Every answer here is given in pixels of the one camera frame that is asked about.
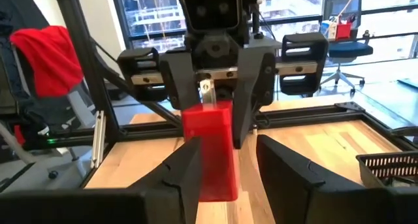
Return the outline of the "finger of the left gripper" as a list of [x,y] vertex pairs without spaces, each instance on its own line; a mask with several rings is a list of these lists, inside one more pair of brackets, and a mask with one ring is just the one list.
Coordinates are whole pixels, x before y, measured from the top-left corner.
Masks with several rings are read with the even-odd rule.
[[189,52],[166,52],[160,57],[159,69],[174,109],[188,109],[200,103]]
[[233,144],[241,149],[252,125],[252,97],[257,79],[274,78],[276,67],[273,48],[243,48],[238,52],[237,82],[233,98]]

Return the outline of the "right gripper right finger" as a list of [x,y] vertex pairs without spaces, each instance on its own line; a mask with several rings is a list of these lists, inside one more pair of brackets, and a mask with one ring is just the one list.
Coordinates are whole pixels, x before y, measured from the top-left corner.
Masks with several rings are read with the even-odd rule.
[[390,223],[384,189],[367,189],[266,135],[257,137],[257,162],[276,223]]

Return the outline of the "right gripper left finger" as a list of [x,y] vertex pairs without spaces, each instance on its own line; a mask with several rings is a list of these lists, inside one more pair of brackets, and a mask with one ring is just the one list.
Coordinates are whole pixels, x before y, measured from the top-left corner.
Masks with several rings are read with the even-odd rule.
[[145,223],[196,222],[202,185],[201,138],[193,137],[129,186]]

